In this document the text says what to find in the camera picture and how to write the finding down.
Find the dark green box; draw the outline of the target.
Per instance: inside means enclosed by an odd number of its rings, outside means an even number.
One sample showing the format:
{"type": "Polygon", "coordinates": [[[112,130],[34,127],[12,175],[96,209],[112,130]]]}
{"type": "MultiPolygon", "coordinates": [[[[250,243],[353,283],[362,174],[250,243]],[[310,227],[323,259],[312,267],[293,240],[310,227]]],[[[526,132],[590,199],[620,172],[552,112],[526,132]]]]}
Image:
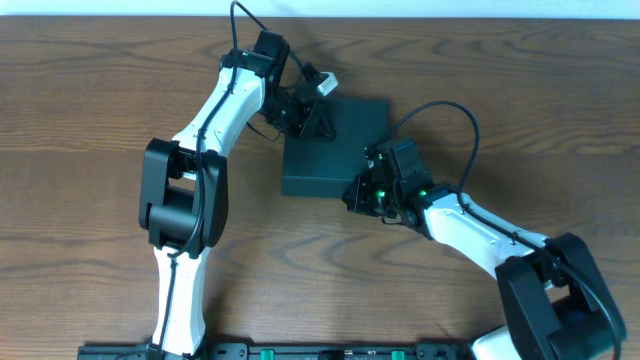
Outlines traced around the dark green box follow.
{"type": "Polygon", "coordinates": [[[383,99],[333,98],[321,102],[336,131],[331,142],[289,137],[284,141],[281,194],[341,198],[367,168],[365,148],[389,132],[383,99]]]}

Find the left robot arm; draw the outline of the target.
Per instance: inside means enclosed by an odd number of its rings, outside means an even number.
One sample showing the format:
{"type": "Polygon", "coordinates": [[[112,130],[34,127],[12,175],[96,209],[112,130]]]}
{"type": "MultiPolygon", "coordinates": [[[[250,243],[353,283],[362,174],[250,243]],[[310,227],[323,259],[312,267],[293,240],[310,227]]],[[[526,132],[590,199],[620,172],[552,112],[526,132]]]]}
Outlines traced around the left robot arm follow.
{"type": "Polygon", "coordinates": [[[255,115],[280,133],[331,141],[333,126],[321,98],[338,85],[312,64],[288,90],[280,81],[290,46],[263,30],[254,47],[233,47],[194,119],[171,140],[154,138],[144,152],[139,224],[147,230],[159,270],[159,314],[149,359],[195,359],[203,353],[205,273],[210,250],[227,222],[227,158],[255,115]]]}

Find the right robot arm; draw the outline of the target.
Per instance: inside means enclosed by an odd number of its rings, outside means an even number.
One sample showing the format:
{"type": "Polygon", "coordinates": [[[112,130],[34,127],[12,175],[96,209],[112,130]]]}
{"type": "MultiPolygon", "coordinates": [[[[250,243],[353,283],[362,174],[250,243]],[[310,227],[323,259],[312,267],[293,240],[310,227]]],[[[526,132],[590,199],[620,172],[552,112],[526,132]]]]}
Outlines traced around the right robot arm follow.
{"type": "Polygon", "coordinates": [[[475,359],[621,356],[627,332],[586,244],[527,231],[435,183],[416,144],[389,140],[365,151],[367,169],[343,200],[351,212],[405,226],[449,246],[496,280],[504,326],[475,340],[475,359]]]}

